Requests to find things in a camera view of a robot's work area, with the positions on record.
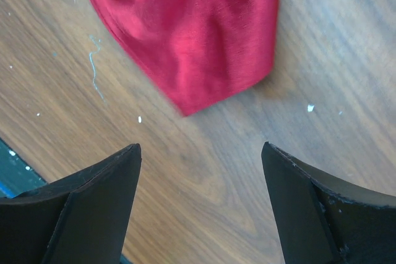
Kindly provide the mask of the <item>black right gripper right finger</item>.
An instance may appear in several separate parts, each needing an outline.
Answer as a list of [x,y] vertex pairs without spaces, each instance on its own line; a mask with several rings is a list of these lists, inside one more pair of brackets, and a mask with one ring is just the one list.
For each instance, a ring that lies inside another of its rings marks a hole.
[[285,263],[395,263],[395,197],[308,165],[266,142],[261,152]]

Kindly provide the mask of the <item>red cloth napkin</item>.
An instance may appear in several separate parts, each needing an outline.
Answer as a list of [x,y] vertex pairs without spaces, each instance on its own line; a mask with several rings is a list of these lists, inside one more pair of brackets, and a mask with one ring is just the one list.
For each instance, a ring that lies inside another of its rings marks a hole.
[[108,31],[185,115],[273,68],[279,0],[90,0]]

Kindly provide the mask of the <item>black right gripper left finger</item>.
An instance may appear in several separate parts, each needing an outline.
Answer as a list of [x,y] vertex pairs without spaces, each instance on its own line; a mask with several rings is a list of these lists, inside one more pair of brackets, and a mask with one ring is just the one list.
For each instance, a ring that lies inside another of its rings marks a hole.
[[126,263],[142,164],[131,144],[60,180],[1,199],[2,263]]

